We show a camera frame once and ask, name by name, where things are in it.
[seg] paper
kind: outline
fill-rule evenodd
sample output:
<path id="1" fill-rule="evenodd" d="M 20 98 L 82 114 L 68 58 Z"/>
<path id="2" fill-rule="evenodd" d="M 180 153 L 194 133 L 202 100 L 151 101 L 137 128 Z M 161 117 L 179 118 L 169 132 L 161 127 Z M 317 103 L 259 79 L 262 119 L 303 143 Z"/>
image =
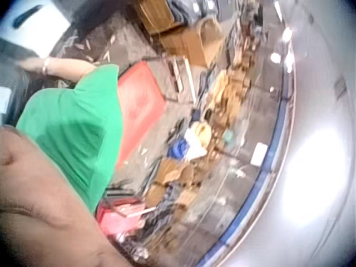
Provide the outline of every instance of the paper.
<path id="1" fill-rule="evenodd" d="M 263 143 L 257 143 L 254 154 L 250 161 L 251 165 L 260 167 L 262 165 L 263 159 L 265 158 L 268 146 Z"/>

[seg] wrist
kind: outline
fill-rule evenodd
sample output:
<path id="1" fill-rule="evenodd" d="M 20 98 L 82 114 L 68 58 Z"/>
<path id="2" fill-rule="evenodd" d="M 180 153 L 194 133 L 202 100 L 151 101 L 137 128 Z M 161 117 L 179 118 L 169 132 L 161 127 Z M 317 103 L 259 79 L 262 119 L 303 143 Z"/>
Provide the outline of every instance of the wrist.
<path id="1" fill-rule="evenodd" d="M 51 58 L 47 57 L 45 59 L 43 59 L 43 64 L 42 64 L 42 68 L 41 68 L 41 74 L 46 76 L 48 75 L 48 69 L 49 69 L 49 66 L 50 66 L 50 61 L 51 61 Z"/>

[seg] hand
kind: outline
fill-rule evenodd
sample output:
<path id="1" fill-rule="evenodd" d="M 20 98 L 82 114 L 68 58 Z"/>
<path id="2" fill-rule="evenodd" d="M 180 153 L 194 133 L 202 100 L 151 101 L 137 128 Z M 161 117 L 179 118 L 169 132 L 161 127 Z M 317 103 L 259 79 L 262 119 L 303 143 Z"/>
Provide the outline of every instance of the hand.
<path id="1" fill-rule="evenodd" d="M 26 71 L 42 73 L 45 60 L 38 57 L 30 57 L 24 61 L 18 61 L 17 64 Z"/>

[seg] debris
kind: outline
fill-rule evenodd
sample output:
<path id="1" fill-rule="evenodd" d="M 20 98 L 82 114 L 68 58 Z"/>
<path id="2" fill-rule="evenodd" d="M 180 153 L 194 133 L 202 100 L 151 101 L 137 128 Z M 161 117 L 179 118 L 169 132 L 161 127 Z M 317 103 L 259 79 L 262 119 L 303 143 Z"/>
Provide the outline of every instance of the debris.
<path id="1" fill-rule="evenodd" d="M 90 43 L 89 43 L 88 39 L 85 39 L 85 44 L 87 45 L 88 49 L 91 50 Z"/>
<path id="2" fill-rule="evenodd" d="M 149 161 L 148 161 L 148 159 L 147 159 L 147 156 L 145 157 L 144 164 L 145 164 L 145 168 L 149 165 Z"/>
<path id="3" fill-rule="evenodd" d="M 80 43 L 76 43 L 74 46 L 80 50 L 84 50 L 84 45 L 81 45 Z"/>
<path id="4" fill-rule="evenodd" d="M 107 51 L 107 52 L 105 53 L 103 59 L 104 59 L 104 60 L 107 59 L 107 62 L 110 62 L 110 52 L 109 52 L 109 51 Z"/>
<path id="5" fill-rule="evenodd" d="M 148 149 L 142 149 L 141 156 L 148 152 Z"/>
<path id="6" fill-rule="evenodd" d="M 111 36 L 111 38 L 110 38 L 110 44 L 112 45 L 115 40 L 116 40 L 116 36 L 115 36 L 115 35 Z"/>
<path id="7" fill-rule="evenodd" d="M 92 57 L 88 56 L 88 55 L 86 55 L 85 57 L 86 57 L 87 60 L 89 60 L 89 62 L 93 62 L 94 61 L 94 59 Z"/>
<path id="8" fill-rule="evenodd" d="M 189 144 L 184 138 L 177 139 L 168 149 L 167 156 L 176 160 L 183 160 L 189 149 Z"/>
<path id="9" fill-rule="evenodd" d="M 225 206 L 226 205 L 226 198 L 225 197 L 219 197 L 218 199 L 216 199 L 216 203 L 221 205 L 221 206 Z"/>
<path id="10" fill-rule="evenodd" d="M 68 84 L 66 84 L 64 81 L 59 80 L 58 81 L 58 88 L 67 88 Z"/>

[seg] blue cloth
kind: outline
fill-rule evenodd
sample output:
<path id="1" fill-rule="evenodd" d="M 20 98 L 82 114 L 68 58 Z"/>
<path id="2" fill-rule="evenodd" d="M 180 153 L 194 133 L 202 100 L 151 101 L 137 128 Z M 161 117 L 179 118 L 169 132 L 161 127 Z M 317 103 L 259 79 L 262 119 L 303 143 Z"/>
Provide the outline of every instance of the blue cloth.
<path id="1" fill-rule="evenodd" d="M 189 145 L 184 138 L 177 139 L 173 145 L 168 149 L 168 157 L 176 160 L 182 160 L 187 154 Z"/>

